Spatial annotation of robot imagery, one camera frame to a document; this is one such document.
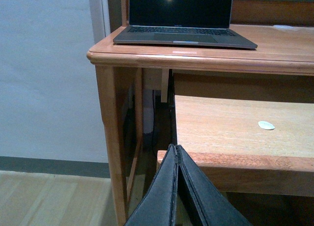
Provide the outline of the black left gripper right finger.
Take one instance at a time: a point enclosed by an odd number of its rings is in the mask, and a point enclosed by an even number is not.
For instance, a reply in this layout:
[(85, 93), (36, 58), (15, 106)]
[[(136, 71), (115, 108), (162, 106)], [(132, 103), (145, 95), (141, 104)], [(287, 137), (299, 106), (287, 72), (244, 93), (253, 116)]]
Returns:
[(176, 146), (178, 193), (194, 226), (250, 226), (181, 145)]

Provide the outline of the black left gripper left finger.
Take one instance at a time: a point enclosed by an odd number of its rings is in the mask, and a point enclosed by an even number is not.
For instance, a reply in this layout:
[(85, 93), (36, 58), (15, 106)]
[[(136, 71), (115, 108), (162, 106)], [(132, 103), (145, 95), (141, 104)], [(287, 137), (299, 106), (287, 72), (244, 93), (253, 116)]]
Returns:
[(141, 202), (126, 221), (127, 226), (174, 226), (178, 194), (178, 155), (169, 145), (154, 179)]

